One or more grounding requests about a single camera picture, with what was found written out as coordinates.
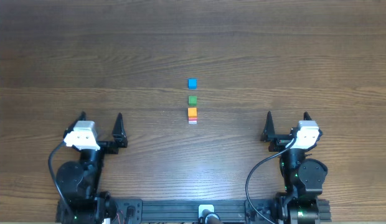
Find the cube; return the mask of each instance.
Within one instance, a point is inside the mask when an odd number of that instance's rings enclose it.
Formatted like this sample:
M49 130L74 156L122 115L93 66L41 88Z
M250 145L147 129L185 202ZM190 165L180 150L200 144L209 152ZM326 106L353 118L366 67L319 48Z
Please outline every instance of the cube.
M197 108L188 108L187 109L187 116L189 118L197 118Z
M187 86L189 87L190 90L197 89L197 79L195 78L188 79Z
M197 96L189 96L189 106L197 106Z

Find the stack of blocks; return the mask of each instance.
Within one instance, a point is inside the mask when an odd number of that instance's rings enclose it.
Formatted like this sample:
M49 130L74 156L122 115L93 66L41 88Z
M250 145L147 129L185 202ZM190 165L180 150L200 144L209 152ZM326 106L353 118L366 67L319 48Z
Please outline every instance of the stack of blocks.
M197 80L194 78L188 79L188 87L190 90L197 89ZM189 96L189 106L194 106L187 109L189 124L197 124L197 96Z

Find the black cable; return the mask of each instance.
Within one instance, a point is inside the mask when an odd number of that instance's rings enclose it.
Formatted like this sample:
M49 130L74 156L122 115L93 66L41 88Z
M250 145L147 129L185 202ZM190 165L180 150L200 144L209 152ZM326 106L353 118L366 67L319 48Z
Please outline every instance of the black cable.
M66 199L64 198L62 192L60 191L60 187L59 185L57 184L56 182L56 176L55 176L55 173L54 173L54 170L52 168L52 159L55 155L55 153L62 147L66 145L66 143L64 141L62 141L49 155L49 158L48 158L48 166L49 166L49 172L50 172L50 175L52 176L52 180L54 181L55 183L55 186L56 186L56 189L57 191L59 192L59 195L60 195L60 199L63 201L64 205L66 206L66 210L68 211L68 213L71 215L71 217L74 216L70 206L68 205Z
M267 157L266 159L263 159L261 162L257 163L255 165L255 167L250 171L250 173L248 174L248 177L247 177L247 180L245 181L245 195L247 197L247 201L249 202L249 204L251 205L251 207L257 212L257 214L259 214L260 216L262 216L262 218L264 218L266 221L272 223L272 224L276 224L274 221L270 220L269 218L267 218L266 216L262 215L256 208L255 206L253 205L253 203L251 202L251 199L250 199L250 196L248 194L248 183L250 183L250 178L251 176L253 175L253 173L255 172L255 170L260 166L262 165L263 163L265 163L266 161L269 161L273 158L276 158L280 155L282 155L283 153L287 152L288 150L291 149L291 147L293 147L294 143L296 141L296 137L293 138L293 141L290 143L290 145L288 147L286 147L286 149L276 153L275 155L273 156L270 156L270 157Z

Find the wood grain surface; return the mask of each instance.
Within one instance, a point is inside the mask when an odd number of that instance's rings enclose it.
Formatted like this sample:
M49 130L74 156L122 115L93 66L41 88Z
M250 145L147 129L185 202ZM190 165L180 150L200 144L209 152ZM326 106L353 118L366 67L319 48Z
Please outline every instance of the wood grain surface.
M101 189L144 200L245 199L266 112L308 111L333 220L386 221L386 0L0 0L0 221L54 221L47 158L83 110L101 139L122 112ZM250 186L283 189L276 160Z

